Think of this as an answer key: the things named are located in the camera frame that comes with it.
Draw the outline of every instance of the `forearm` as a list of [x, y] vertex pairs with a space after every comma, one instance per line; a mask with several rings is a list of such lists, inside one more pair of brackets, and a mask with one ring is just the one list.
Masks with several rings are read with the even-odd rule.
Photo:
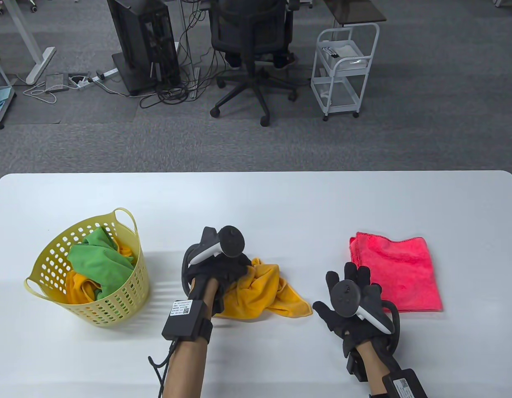
[[[212, 317], [212, 305], [218, 288], [218, 282], [208, 282], [204, 294], [204, 302], [208, 307], [206, 317]], [[164, 396], [167, 398], [199, 398], [208, 343], [203, 337], [196, 341], [181, 341], [173, 353], [165, 379]]]
[[383, 376], [388, 375], [390, 370], [381, 362], [374, 347], [372, 347], [372, 343], [367, 341], [358, 345], [357, 351], [364, 362], [364, 369], [366, 370], [372, 395], [386, 394], [387, 390], [383, 384]]

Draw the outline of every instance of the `label sticker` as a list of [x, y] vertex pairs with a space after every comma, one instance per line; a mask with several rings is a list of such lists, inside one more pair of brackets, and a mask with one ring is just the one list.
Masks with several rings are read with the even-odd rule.
[[189, 313], [189, 310], [191, 309], [191, 303], [193, 303], [193, 300], [175, 301], [173, 303], [173, 307], [171, 308], [171, 313], [169, 313], [169, 316], [187, 315]]
[[398, 395], [400, 398], [415, 398], [413, 391], [411, 391], [411, 387], [407, 384], [406, 379], [398, 379], [394, 380], [394, 387], [398, 391]]

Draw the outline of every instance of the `basket handle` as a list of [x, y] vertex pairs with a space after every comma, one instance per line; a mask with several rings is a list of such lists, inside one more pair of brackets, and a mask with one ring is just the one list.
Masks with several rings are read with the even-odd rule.
[[132, 222], [134, 224], [134, 233], [136, 235], [138, 235], [138, 226], [136, 225], [136, 220], [134, 219], [134, 216], [132, 215], [132, 213], [129, 212], [129, 210], [127, 210], [125, 207], [118, 207], [118, 208], [114, 209], [114, 211], [113, 211], [113, 214], [114, 214], [114, 217], [116, 218], [116, 220], [117, 220], [116, 212], [118, 210], [123, 211], [124, 213], [127, 214], [127, 216], [129, 216], [131, 218], [131, 220], [132, 220]]
[[27, 281], [30, 281], [30, 279], [27, 277], [25, 278], [24, 280], [24, 287], [25, 287], [25, 290], [27, 290], [28, 292], [30, 292], [33, 296], [37, 296], [38, 298], [41, 298], [41, 299], [44, 299], [44, 300], [48, 300], [48, 301], [51, 301], [53, 302], [53, 300], [47, 298], [46, 296], [43, 296], [42, 294], [39, 294], [39, 293], [36, 293], [35, 290], [33, 290], [29, 284], [27, 283]]

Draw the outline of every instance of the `yellow plastic basket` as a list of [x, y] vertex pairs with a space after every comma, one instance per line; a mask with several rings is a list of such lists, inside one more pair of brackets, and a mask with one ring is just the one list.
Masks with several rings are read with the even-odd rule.
[[[134, 232], [118, 222], [116, 218], [118, 210], [129, 215], [134, 223]], [[72, 269], [72, 265], [67, 260], [68, 250], [98, 227], [104, 227], [109, 235], [116, 236], [118, 241], [131, 248], [136, 258], [134, 272], [121, 288], [103, 299], [88, 304], [68, 304], [66, 273]], [[28, 281], [36, 283], [45, 296], [32, 290]], [[88, 218], [68, 228], [40, 253], [31, 275], [24, 281], [24, 286], [31, 294], [52, 301], [85, 321], [102, 328], [128, 320], [141, 309], [149, 294], [149, 277], [134, 216], [129, 210], [118, 207], [109, 214]]]

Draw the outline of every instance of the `black glove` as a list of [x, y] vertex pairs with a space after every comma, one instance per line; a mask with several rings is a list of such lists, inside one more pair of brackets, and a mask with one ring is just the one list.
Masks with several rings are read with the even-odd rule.
[[[187, 254], [191, 252], [192, 247], [193, 246], [188, 248], [186, 256], [184, 256], [184, 263], [186, 263]], [[201, 285], [205, 285], [210, 279], [215, 278], [218, 281], [219, 287], [214, 298], [212, 315], [222, 313], [222, 311], [224, 311], [224, 294], [233, 283], [247, 274], [250, 264], [251, 261], [244, 254], [237, 257], [227, 257], [222, 253], [217, 257], [211, 256], [199, 264], [190, 265], [188, 269], [182, 271], [182, 286], [184, 290], [187, 289], [186, 294], [191, 298], [189, 285], [191, 285], [193, 279], [195, 279], [193, 292], [199, 295], [203, 294], [205, 288], [205, 286]]]
[[218, 295], [222, 297], [234, 282], [247, 274], [250, 264], [251, 261], [244, 254], [230, 258], [221, 253], [199, 264], [190, 265], [184, 278], [188, 283], [200, 275], [205, 275], [207, 279], [215, 278], [219, 282]]
[[[370, 284], [370, 268], [359, 267], [354, 263], [346, 263], [345, 265], [345, 279], [354, 281], [361, 290], [362, 298], [367, 299], [371, 306], [379, 305], [379, 310], [383, 307], [381, 301], [381, 286], [379, 284]], [[334, 271], [326, 273], [326, 283], [331, 292], [333, 287], [339, 283], [339, 275]], [[342, 350], [347, 358], [350, 352], [354, 351], [357, 345], [372, 339], [382, 339], [385, 347], [392, 345], [391, 336], [380, 331], [367, 320], [360, 320], [357, 315], [350, 318], [344, 318], [321, 301], [313, 303], [313, 309], [317, 311], [320, 318], [326, 322], [328, 329], [337, 334], [343, 339]]]

